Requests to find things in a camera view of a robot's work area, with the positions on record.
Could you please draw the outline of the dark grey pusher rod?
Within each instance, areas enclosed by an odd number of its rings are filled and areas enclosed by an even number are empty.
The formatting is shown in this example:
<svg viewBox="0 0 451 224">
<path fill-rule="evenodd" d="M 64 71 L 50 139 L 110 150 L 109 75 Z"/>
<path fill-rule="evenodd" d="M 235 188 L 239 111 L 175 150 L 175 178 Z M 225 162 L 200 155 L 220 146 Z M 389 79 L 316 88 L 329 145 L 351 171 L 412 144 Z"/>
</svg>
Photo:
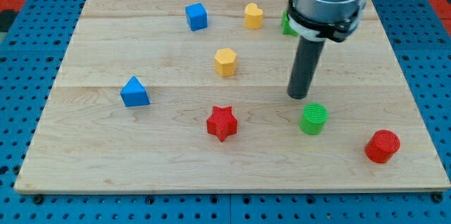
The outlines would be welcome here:
<svg viewBox="0 0 451 224">
<path fill-rule="evenodd" d="M 300 37 L 287 89 L 293 99 L 307 96 L 324 44 Z"/>
</svg>

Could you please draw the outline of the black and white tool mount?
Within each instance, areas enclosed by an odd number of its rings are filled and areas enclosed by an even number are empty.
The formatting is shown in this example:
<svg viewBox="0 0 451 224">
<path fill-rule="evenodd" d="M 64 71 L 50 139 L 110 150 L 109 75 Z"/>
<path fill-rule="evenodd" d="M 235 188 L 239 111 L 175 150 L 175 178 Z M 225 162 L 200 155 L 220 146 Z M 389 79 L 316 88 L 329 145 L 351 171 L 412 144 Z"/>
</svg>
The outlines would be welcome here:
<svg viewBox="0 0 451 224">
<path fill-rule="evenodd" d="M 288 25 L 300 37 L 313 42 L 320 42 L 325 39 L 343 42 L 357 29 L 362 19 L 362 3 L 356 7 L 351 16 L 336 23 L 318 22 L 309 19 L 299 13 L 293 4 L 293 0 L 288 0 L 286 10 Z"/>
</svg>

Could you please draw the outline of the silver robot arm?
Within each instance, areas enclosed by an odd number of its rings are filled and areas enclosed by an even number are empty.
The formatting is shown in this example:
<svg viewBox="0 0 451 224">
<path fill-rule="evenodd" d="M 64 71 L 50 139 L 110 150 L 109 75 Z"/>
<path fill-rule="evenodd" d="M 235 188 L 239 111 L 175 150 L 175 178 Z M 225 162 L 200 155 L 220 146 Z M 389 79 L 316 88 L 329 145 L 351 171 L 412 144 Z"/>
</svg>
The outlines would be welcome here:
<svg viewBox="0 0 451 224">
<path fill-rule="evenodd" d="M 307 96 L 326 40 L 345 41 L 362 19 L 365 0 L 288 0 L 288 25 L 299 43 L 288 81 L 293 99 Z"/>
</svg>

